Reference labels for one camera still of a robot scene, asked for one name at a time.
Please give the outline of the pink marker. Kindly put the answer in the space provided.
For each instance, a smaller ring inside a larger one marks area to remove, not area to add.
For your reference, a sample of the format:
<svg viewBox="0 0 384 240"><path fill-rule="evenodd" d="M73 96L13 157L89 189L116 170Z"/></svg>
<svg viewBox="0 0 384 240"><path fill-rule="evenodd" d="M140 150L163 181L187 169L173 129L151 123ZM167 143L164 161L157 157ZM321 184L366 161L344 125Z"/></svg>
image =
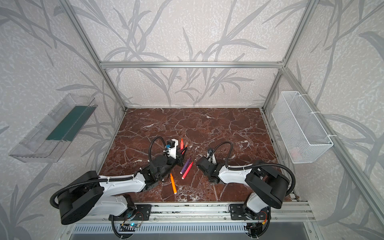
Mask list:
<svg viewBox="0 0 384 240"><path fill-rule="evenodd" d="M184 172L184 174L183 174L183 176L182 176L182 180L184 180L184 179L187 177L187 175L188 175L189 171L191 170L193 164L194 164L194 162L191 162L191 163L189 164L189 166L187 167L187 169L185 170L185 172Z"/></svg>
<svg viewBox="0 0 384 240"><path fill-rule="evenodd" d="M183 138L181 138L181 141L180 141L180 150L183 150L184 149L184 140Z"/></svg>

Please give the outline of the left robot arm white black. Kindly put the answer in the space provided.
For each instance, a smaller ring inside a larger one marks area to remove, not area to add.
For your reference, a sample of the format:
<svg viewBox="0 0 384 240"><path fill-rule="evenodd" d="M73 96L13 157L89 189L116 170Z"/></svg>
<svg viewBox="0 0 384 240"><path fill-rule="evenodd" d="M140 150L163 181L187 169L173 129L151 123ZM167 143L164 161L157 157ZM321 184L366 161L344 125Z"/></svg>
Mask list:
<svg viewBox="0 0 384 240"><path fill-rule="evenodd" d="M107 177L99 176L96 171L88 171L55 192L50 204L60 211L62 225L76 223L86 216L121 216L136 208L124 194L155 188L176 165L184 163L186 152L187 149L177 150L174 157L159 155L153 163L133 175Z"/></svg>

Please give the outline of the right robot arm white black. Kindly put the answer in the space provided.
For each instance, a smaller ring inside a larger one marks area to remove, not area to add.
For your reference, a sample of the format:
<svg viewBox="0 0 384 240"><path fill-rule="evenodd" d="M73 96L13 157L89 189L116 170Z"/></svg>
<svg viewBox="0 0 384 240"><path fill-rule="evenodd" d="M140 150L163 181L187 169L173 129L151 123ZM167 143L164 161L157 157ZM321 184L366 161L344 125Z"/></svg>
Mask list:
<svg viewBox="0 0 384 240"><path fill-rule="evenodd" d="M286 196L296 186L294 173L281 164L270 164L259 161L253 165L230 167L213 163L210 158L201 157L197 167L215 184L242 184L250 187L253 192L246 198L241 209L234 210L238 214L233 220L263 219L270 217L270 208L280 209Z"/></svg>

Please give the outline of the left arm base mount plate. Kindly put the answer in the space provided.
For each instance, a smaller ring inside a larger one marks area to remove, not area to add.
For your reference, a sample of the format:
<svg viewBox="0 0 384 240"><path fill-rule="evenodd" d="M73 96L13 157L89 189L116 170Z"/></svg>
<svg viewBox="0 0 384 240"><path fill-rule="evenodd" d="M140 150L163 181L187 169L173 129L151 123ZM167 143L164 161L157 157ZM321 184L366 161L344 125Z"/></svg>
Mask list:
<svg viewBox="0 0 384 240"><path fill-rule="evenodd" d="M133 207L129 207L125 212L123 212L119 218L125 221L148 221L151 215L152 205L150 204L140 204Z"/></svg>

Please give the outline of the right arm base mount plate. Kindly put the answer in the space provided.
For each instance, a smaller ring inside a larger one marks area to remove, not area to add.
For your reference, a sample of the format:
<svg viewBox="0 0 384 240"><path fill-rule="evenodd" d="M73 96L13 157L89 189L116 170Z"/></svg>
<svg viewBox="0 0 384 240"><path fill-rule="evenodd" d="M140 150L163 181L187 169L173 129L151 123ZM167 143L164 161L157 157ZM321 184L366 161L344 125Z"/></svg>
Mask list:
<svg viewBox="0 0 384 240"><path fill-rule="evenodd" d="M256 221L269 221L271 219L270 207L265 207L259 212L253 212L248 207L245 207L244 204L230 204L229 212L231 215L231 220L240 221L240 220L256 220Z"/></svg>

